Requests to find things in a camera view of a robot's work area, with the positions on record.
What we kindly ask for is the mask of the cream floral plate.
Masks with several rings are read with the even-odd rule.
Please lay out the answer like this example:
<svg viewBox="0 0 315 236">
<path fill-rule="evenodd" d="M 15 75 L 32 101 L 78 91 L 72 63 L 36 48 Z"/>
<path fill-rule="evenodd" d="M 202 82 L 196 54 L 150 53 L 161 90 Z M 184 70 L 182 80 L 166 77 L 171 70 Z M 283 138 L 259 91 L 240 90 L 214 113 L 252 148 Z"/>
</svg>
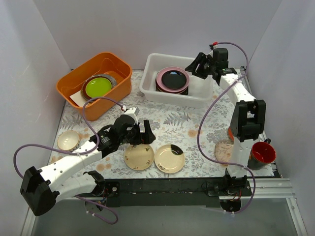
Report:
<svg viewBox="0 0 315 236">
<path fill-rule="evenodd" d="M 135 170 L 142 171 L 149 168 L 154 161 L 155 153 L 150 145 L 129 145 L 124 153 L 126 165 Z"/>
</svg>

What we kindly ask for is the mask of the black round plate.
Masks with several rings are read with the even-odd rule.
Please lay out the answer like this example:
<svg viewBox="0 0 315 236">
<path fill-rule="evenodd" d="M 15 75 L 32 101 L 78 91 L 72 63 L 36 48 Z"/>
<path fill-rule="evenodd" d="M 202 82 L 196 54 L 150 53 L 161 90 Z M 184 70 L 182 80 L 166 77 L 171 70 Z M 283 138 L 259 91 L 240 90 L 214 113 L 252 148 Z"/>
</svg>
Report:
<svg viewBox="0 0 315 236">
<path fill-rule="evenodd" d="M 186 85 L 187 77 L 178 70 L 170 70 L 162 75 L 161 82 L 168 89 L 179 90 Z"/>
</svg>

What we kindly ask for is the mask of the cream plate with green patch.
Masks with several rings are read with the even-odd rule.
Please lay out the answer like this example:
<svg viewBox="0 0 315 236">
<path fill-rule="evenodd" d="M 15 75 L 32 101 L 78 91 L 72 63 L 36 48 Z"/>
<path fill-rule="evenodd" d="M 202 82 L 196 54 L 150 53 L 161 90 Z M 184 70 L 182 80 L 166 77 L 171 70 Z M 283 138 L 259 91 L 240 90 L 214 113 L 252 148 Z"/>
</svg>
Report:
<svg viewBox="0 0 315 236">
<path fill-rule="evenodd" d="M 155 165 L 166 174 L 177 173 L 185 165 L 184 152 L 177 145 L 163 145 L 155 152 Z"/>
</svg>

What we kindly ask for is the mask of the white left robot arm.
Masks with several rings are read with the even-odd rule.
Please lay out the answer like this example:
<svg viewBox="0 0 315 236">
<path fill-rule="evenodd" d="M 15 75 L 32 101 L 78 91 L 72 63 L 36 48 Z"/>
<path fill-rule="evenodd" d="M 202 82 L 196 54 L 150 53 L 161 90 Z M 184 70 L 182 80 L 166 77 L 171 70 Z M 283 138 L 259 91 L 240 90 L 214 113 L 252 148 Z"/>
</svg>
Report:
<svg viewBox="0 0 315 236">
<path fill-rule="evenodd" d="M 25 171 L 20 193 L 35 216 L 47 213 L 63 199 L 80 194 L 101 196 L 107 189 L 106 180 L 97 171 L 73 175 L 86 166 L 116 152 L 124 144 L 151 144 L 155 139 L 150 122 L 145 119 L 144 132 L 134 115 L 123 114 L 113 124 L 102 127 L 81 147 L 61 160 L 40 169 Z"/>
</svg>

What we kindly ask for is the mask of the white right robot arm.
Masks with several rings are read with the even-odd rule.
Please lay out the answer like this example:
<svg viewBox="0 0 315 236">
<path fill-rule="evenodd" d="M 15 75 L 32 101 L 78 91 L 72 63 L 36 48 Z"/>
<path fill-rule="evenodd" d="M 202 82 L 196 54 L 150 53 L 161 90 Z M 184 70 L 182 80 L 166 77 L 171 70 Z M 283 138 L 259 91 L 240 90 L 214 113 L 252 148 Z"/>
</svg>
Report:
<svg viewBox="0 0 315 236">
<path fill-rule="evenodd" d="M 226 48 L 212 48 L 207 55 L 200 52 L 185 71 L 201 79 L 211 76 L 234 105 L 230 122 L 234 137 L 232 154 L 229 162 L 221 162 L 227 166 L 226 173 L 221 183 L 214 186 L 216 192 L 232 196 L 246 188 L 250 151 L 264 130 L 266 103 L 252 96 L 241 83 L 242 77 L 228 66 Z"/>
</svg>

